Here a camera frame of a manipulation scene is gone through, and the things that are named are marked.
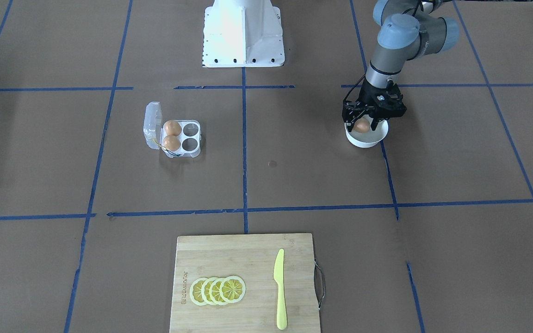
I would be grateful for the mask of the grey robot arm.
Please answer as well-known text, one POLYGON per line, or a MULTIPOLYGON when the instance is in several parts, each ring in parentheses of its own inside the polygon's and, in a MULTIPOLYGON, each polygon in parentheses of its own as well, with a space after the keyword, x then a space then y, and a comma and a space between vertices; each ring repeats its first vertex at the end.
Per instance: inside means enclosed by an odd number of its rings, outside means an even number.
POLYGON ((441 0, 379 0, 373 19, 379 25, 377 46, 364 75, 355 101, 343 99, 342 119, 348 132, 368 117, 370 130, 379 123, 404 116, 407 107, 397 83, 404 64, 423 56, 453 48, 460 29, 452 18, 434 17, 441 0))

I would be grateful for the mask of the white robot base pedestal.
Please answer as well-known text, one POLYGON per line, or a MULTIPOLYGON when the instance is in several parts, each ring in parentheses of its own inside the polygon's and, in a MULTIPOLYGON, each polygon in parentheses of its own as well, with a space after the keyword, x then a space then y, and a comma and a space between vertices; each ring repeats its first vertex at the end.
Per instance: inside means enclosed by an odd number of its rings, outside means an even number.
POLYGON ((270 0, 216 0, 204 18, 203 67, 284 65, 281 11, 270 0))

